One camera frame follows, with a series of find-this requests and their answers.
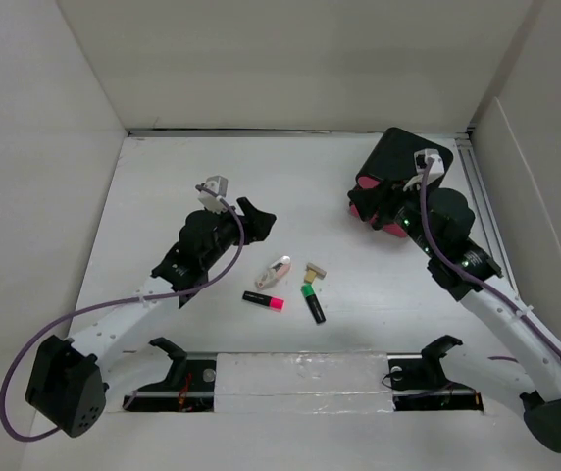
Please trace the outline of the pink bottom drawer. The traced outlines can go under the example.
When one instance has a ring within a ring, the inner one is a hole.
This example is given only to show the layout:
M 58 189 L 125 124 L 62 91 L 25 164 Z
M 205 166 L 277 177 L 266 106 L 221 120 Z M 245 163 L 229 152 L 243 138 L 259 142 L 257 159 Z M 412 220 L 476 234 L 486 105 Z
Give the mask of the pink bottom drawer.
M 397 224 L 395 223 L 387 223 L 387 224 L 381 224 L 378 222 L 374 222 L 371 224 L 371 227 L 374 230 L 380 230 L 383 232 L 386 232 L 388 234 L 390 234 L 391 236 L 395 236 L 398 238 L 406 238 L 407 234 L 405 233 L 405 231 Z

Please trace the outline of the black drawer cabinet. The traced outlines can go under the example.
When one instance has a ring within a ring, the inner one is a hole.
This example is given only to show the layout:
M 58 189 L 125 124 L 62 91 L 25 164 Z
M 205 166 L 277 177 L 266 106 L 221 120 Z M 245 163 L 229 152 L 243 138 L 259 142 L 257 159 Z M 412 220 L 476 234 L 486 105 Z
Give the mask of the black drawer cabinet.
M 437 149 L 445 170 L 450 169 L 454 156 L 448 148 L 400 128 L 387 129 L 357 173 L 355 185 L 358 177 L 371 176 L 380 181 L 404 181 L 405 186 L 418 175 L 414 164 L 414 153 L 425 148 Z M 403 189 L 402 205 L 407 198 L 416 195 L 417 193 L 411 189 Z

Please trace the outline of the white pink correction tape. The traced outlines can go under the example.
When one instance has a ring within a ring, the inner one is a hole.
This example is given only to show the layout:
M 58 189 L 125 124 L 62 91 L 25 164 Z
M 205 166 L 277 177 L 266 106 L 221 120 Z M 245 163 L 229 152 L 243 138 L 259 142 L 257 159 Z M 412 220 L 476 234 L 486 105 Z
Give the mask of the white pink correction tape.
M 284 277 L 291 268 L 291 258 L 282 256 L 275 262 L 270 264 L 254 282 L 255 288 L 258 290 L 267 289 L 275 285 L 282 277 Z

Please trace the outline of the tan wooden stamp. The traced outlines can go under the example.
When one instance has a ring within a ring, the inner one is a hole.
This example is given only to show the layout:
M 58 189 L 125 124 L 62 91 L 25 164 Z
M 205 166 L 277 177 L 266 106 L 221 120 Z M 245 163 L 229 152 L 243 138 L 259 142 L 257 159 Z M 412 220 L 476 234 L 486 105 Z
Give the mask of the tan wooden stamp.
M 327 275 L 327 271 L 318 267 L 317 265 L 308 262 L 306 264 L 306 271 L 304 275 L 305 284 L 313 284 L 316 279 L 323 279 Z

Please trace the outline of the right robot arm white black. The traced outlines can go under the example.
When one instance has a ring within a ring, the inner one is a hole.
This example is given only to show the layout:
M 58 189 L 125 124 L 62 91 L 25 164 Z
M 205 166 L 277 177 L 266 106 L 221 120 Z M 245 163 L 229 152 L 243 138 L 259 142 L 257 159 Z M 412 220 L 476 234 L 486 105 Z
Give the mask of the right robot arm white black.
M 348 197 L 359 218 L 399 226 L 429 257 L 433 280 L 475 315 L 507 348 L 510 360 L 477 355 L 444 335 L 426 345 L 411 367 L 392 375 L 393 387 L 410 379 L 426 389 L 451 384 L 484 393 L 520 416 L 547 449 L 561 453 L 561 341 L 518 298 L 500 267 L 470 238 L 475 220 L 466 198 L 451 188 L 418 183 L 357 186 Z

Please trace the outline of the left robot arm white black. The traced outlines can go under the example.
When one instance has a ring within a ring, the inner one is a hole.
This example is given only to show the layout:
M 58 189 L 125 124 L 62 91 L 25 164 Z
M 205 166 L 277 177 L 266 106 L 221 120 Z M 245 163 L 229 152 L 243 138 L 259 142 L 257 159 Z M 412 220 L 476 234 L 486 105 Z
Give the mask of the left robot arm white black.
M 157 358 L 151 377 L 164 389 L 185 384 L 187 354 L 158 333 L 167 311 L 164 301 L 184 306 L 211 284 L 210 269 L 231 248 L 242 249 L 270 234 L 277 217 L 257 209 L 245 197 L 219 213 L 190 213 L 178 241 L 151 271 L 139 294 L 103 305 L 105 315 L 66 339 L 44 340 L 34 359 L 26 402 L 71 438 L 86 433 L 114 394 L 112 368 L 128 351 L 152 346 Z

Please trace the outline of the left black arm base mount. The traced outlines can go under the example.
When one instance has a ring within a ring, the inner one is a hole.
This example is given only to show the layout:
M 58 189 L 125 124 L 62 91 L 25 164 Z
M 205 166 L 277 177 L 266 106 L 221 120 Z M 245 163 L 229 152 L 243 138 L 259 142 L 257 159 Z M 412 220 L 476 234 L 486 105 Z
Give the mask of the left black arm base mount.
M 151 353 L 161 350 L 165 354 L 169 368 L 158 380 L 125 395 L 122 409 L 126 412 L 213 412 L 218 355 L 187 353 L 165 338 L 156 338 L 149 345 Z

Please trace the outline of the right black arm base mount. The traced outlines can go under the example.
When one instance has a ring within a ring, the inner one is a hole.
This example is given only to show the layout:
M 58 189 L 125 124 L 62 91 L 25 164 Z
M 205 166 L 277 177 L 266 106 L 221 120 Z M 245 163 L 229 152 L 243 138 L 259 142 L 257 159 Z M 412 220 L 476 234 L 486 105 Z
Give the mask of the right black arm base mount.
M 476 411 L 483 412 L 481 395 L 449 380 L 440 360 L 463 342 L 442 336 L 420 353 L 389 354 L 388 372 L 382 385 L 392 391 L 395 412 Z

